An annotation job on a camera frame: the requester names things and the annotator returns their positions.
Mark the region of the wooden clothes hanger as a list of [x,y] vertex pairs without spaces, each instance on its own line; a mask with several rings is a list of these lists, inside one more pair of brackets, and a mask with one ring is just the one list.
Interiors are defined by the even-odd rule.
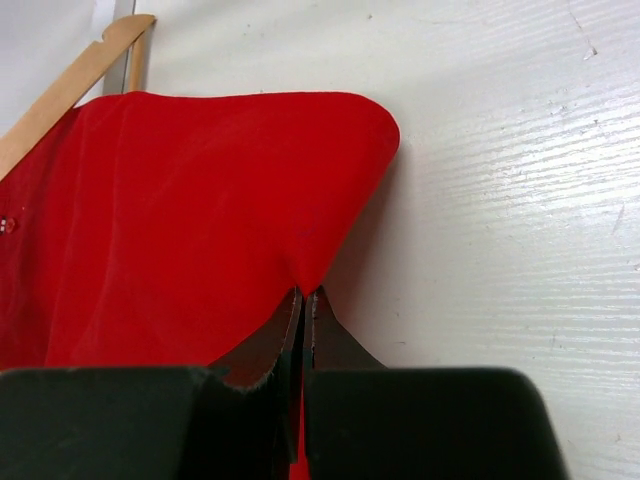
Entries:
[[151,14],[119,18],[103,31],[100,40],[84,49],[1,138],[1,176],[6,177],[126,52],[131,53],[127,90],[140,90],[146,36],[155,23]]

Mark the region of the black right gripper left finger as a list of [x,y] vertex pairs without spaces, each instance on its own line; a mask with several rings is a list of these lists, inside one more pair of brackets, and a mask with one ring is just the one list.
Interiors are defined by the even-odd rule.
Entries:
[[271,317],[211,365],[232,397],[231,432],[273,468],[298,460],[304,297],[289,290]]

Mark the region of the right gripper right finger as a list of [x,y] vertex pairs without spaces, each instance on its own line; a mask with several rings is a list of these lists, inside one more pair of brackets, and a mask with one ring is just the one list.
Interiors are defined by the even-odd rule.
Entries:
[[323,287],[306,300],[303,365],[306,372],[320,370],[384,370],[338,321]]

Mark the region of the red trousers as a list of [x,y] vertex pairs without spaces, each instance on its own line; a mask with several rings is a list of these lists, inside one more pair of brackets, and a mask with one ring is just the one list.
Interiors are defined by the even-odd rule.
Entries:
[[2,369],[214,362],[321,285],[399,145],[353,93],[71,110],[1,183]]

